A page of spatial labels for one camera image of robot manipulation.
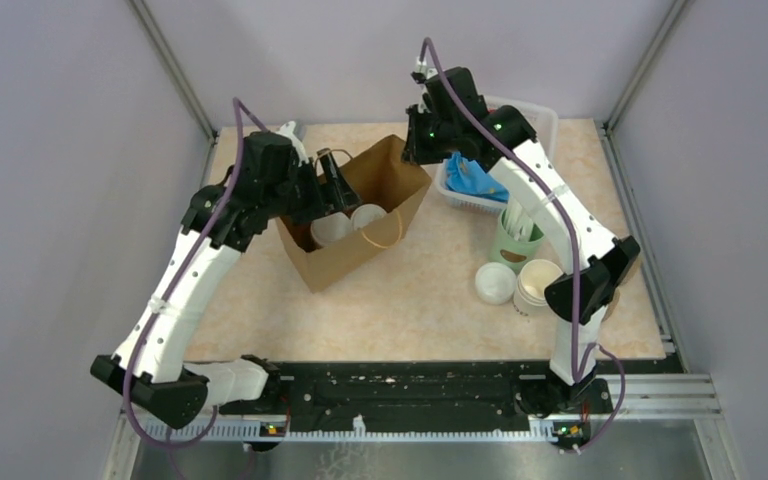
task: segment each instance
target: metal floor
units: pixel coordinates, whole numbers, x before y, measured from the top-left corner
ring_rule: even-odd
[[[188,479],[539,480],[710,479],[692,421],[618,421],[592,450],[560,455],[546,443],[288,443],[256,454],[203,442],[175,454]],[[166,454],[141,446],[132,480],[178,478]]]

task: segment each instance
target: white paper cup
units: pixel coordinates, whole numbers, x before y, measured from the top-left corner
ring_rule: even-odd
[[[352,213],[352,228],[360,230],[379,218],[384,218],[385,215],[387,215],[387,210],[374,203],[361,205]]]
[[[522,267],[514,291],[514,308],[521,315],[536,315],[546,308],[546,287],[563,271],[549,260],[532,260]]]
[[[310,236],[320,248],[327,247],[352,232],[352,221],[343,212],[318,218],[310,224]]]
[[[516,289],[516,274],[506,265],[485,263],[475,272],[475,291],[478,298],[490,305],[501,305],[511,300]]]

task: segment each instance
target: paper bag handle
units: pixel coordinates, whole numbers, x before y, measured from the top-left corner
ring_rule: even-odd
[[[343,148],[325,148],[322,150],[322,152],[316,156],[316,158],[313,159],[313,172],[316,173],[317,169],[319,168],[319,159],[324,157],[325,155],[330,155],[331,153],[339,152],[345,154],[347,157],[349,157],[349,160],[354,160],[355,157],[351,153],[349,153],[348,150]]]
[[[396,220],[399,222],[399,236],[396,237],[396,241],[391,243],[390,245],[381,245],[380,243],[372,241],[368,236],[366,236],[366,230],[365,228],[360,229],[360,234],[363,235],[363,239],[369,242],[370,245],[373,247],[378,247],[382,250],[387,250],[388,248],[395,247],[399,242],[402,241],[402,234],[404,233],[404,226],[402,225],[402,213],[398,210],[395,210],[396,212]]]

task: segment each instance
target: brown paper bag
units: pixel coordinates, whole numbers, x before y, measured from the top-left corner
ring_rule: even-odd
[[[402,163],[404,145],[404,140],[390,135],[340,167],[363,203],[387,211],[383,218],[319,250],[310,224],[294,225],[288,217],[276,222],[284,250],[311,292],[324,290],[387,248],[396,247],[407,234],[431,177],[422,167]]]

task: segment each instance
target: white plastic basket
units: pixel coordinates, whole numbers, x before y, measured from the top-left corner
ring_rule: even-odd
[[[528,102],[518,102],[506,98],[485,95],[484,100],[487,108],[499,108],[502,105],[510,105],[522,112],[522,115],[531,123],[531,126],[537,130],[537,138],[543,149],[546,150],[546,156],[551,162],[555,157],[555,141],[558,138],[558,114],[551,108],[541,107]],[[486,198],[464,195],[446,188],[446,162],[437,167],[437,175],[434,176],[434,187],[441,195],[446,197],[449,205],[456,208],[475,210],[498,215],[505,209],[505,203],[488,200]]]

